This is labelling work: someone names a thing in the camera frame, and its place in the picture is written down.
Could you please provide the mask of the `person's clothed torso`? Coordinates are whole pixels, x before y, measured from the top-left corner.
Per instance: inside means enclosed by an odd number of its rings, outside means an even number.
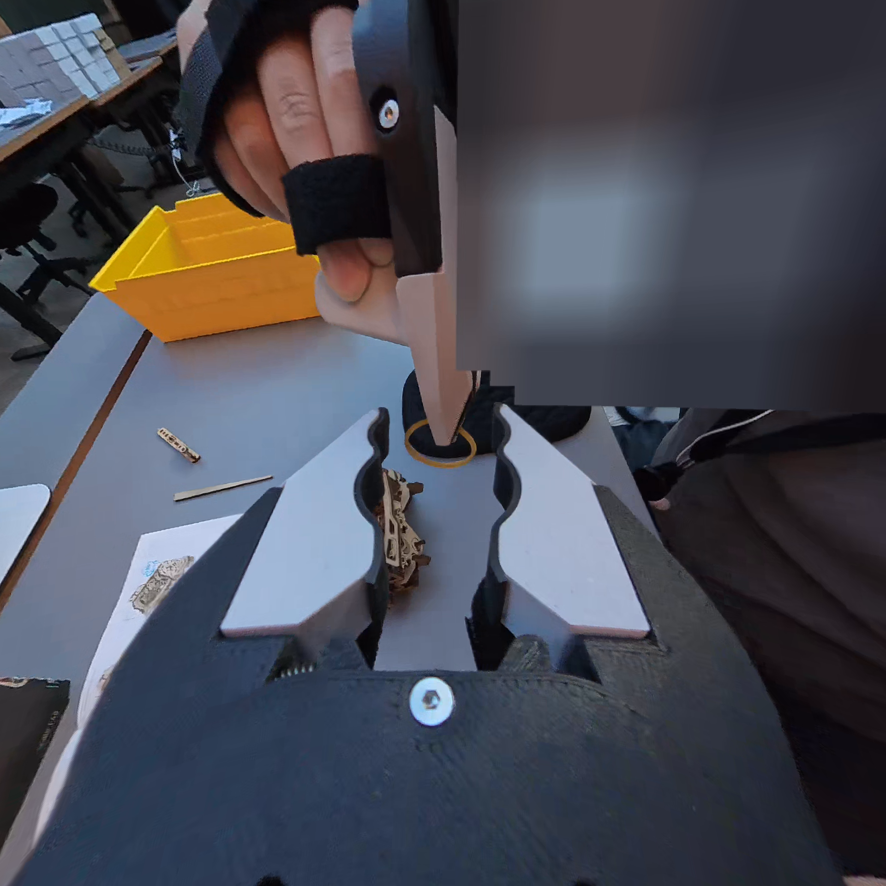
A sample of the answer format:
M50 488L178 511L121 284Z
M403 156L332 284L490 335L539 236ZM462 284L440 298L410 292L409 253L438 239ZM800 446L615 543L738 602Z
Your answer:
M614 411L663 543L766 684L846 882L884 884L884 413Z

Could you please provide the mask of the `white rounded board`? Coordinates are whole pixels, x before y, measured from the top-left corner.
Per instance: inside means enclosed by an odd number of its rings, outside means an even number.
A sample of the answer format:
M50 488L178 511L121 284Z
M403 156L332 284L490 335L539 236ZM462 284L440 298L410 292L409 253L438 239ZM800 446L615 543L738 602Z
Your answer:
M42 483L1 490L1 593L11 595L50 524L52 491Z

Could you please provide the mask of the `white crumpled paper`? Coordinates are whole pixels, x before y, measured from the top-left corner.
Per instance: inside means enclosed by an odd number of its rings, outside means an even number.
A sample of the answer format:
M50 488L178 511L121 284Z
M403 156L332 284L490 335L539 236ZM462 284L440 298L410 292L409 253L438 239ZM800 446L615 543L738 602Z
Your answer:
M26 99L24 105L2 106L0 111L1 129L29 127L50 116L52 112L52 101L39 97Z

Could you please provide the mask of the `black quilted wrist rest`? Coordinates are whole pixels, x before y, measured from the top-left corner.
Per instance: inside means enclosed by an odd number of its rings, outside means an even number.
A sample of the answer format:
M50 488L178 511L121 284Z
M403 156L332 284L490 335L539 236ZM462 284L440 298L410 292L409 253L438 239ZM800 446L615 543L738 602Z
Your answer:
M461 427L475 442L476 455L493 453L501 440L501 434L493 421L493 407L496 403L509 406L516 415L523 418L530 427L551 443L578 434L592 415L591 406L518 405L515 403L514 387L493 385L490 378L488 371L479 374L479 388L461 420ZM457 434L453 442L447 446L437 445L427 425L411 432L409 443L417 453L434 460L459 460L471 454L470 442L460 434Z

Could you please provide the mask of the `white instruction booklet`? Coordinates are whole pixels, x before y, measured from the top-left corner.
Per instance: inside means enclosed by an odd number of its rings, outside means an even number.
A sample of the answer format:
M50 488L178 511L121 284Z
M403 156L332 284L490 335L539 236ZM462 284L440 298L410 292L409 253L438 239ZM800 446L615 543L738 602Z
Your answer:
M50 778L32 847L46 828L66 784L85 727L119 659L175 583L240 515L173 527L139 538L117 604L97 645L77 707L76 729Z

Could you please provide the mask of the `yellow rubber band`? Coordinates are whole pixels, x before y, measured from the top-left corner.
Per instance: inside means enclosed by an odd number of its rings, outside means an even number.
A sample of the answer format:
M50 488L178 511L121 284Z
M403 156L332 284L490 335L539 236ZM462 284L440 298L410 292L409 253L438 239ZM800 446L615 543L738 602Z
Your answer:
M431 458L425 454L420 453L411 443L411 438L414 435L415 431L418 429L428 426L429 420L428 418L424 418L415 424L411 425L406 431L404 436L404 447L407 453L416 461L432 468L440 469L440 470L455 470L460 467L463 467L469 464L478 453L478 446L476 440L471 436L469 432L467 432L462 426L456 427L456 435L465 439L469 445L469 454L463 458L458 459L435 459Z

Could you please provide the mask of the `person's right hand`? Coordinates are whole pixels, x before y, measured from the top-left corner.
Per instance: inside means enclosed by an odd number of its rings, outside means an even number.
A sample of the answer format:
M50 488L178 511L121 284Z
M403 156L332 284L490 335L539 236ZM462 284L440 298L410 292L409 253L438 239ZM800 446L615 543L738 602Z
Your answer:
M353 60L353 11L328 6L307 33L279 33L234 89L212 142L222 179L248 210L289 222L283 176L375 151Z

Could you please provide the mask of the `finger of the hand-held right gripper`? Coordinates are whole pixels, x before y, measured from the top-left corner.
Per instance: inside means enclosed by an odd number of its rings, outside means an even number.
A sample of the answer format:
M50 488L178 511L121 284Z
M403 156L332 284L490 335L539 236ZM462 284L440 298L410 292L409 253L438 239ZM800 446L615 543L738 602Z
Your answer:
M458 420L456 422L456 425L455 425L453 436L451 438L452 444L454 444L456 442L456 440L458 439L461 428L463 427L464 420L465 420L466 416L468 415L468 412L471 408L471 404L474 401L476 393L479 390L480 385L481 385L481 371L471 371L470 375L471 375L470 388L467 393L467 397L465 399L465 402L461 408L461 413L460 413Z
M400 279L399 309L431 435L449 445L464 410L464 371L456 366L457 142L438 109L435 130L442 264L435 273Z

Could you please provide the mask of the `background wooden desk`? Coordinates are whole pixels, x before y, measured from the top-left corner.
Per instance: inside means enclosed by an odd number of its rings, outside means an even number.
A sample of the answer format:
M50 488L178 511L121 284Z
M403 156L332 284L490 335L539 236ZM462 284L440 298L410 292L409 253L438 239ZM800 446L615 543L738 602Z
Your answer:
M172 182L167 123L178 89L178 51L172 35L159 35L122 48L134 63L123 80L96 98L85 96L15 132L2 134L1 193L58 168L71 172L75 151L105 127L142 131L150 156L161 168L158 186Z

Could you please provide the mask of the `small wooden part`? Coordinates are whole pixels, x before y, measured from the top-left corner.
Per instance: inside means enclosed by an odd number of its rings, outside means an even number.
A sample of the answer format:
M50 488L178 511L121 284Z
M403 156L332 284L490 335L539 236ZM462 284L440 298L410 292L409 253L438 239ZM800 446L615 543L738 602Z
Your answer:
M157 430L157 433L164 442L171 446L178 454L182 455L189 463L198 463L201 460L200 454L169 429L161 427Z

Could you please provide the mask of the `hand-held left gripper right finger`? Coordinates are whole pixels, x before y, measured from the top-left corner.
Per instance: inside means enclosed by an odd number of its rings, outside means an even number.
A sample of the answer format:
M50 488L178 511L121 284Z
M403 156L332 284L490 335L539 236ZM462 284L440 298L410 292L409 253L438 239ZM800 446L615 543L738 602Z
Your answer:
M651 626L599 501L599 487L513 407L493 407L493 523L471 602L478 670L499 670L521 637L552 670L594 670L587 643L641 641Z

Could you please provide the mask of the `black office chair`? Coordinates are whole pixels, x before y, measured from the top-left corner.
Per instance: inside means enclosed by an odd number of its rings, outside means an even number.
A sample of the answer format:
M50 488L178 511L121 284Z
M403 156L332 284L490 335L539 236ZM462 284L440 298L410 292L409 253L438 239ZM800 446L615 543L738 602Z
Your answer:
M26 251L36 263L36 268L19 285L16 293L29 305L37 304L41 294L51 281L72 287L90 297L93 292L84 283L69 275L76 271L86 275L88 262L83 258L48 258L34 248L55 251L57 243L42 231L42 225L50 218L59 204L58 194L48 185L28 183L1 202L1 251L18 256Z

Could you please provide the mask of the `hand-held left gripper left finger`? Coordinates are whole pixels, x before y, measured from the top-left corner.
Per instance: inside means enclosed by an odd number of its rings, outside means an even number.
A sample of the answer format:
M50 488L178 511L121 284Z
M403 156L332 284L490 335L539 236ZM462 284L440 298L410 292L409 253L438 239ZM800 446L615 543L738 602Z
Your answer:
M373 666L390 602L383 529L390 417L375 408L282 485L221 632L294 638L315 662L329 642L357 642Z

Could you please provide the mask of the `thin wooden stick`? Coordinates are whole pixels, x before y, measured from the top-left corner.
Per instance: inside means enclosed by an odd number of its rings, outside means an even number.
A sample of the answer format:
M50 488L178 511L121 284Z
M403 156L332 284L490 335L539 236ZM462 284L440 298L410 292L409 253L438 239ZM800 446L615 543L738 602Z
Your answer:
M193 501L195 499L200 499L209 495L224 493L227 491L233 491L236 489L244 488L250 485L258 485L261 483L269 482L273 479L273 475L264 475L257 478L252 479L241 479L238 481L232 481L222 484L209 485L205 487L201 487L198 489L183 491L179 493L174 493L173 500L174 503L185 503L188 501Z

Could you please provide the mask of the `wooden mechanical model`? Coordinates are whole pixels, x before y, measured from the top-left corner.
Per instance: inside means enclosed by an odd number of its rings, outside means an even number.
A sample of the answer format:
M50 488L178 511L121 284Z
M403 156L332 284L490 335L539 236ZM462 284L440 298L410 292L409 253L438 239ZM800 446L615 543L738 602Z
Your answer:
M383 557L389 577L389 606L419 584L419 570L431 558L425 553L425 541L406 519L407 509L416 495L424 492L420 482L409 482L398 471L382 469L383 491L373 510L383 533Z

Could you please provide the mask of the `black teal model kit box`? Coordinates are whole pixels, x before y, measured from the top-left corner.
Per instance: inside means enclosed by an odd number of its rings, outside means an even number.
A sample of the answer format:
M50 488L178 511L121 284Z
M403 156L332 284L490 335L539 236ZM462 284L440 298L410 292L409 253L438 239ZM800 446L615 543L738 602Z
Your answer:
M70 681L1 679L1 843L6 841L70 699Z

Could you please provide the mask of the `yellow plastic bin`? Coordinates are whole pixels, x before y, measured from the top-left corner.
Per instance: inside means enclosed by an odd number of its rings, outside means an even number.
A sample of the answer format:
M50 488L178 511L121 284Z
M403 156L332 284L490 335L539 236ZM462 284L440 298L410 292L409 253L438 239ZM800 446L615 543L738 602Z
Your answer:
M164 343L319 315L314 256L215 193L154 206L90 286Z

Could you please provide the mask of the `tray of grey white blocks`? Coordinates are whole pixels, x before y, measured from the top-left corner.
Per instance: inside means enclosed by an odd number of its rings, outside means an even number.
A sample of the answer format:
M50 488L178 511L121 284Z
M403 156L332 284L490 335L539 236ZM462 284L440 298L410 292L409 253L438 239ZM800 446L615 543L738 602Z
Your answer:
M132 74L94 12L4 36L1 105L48 101L57 109L112 90Z

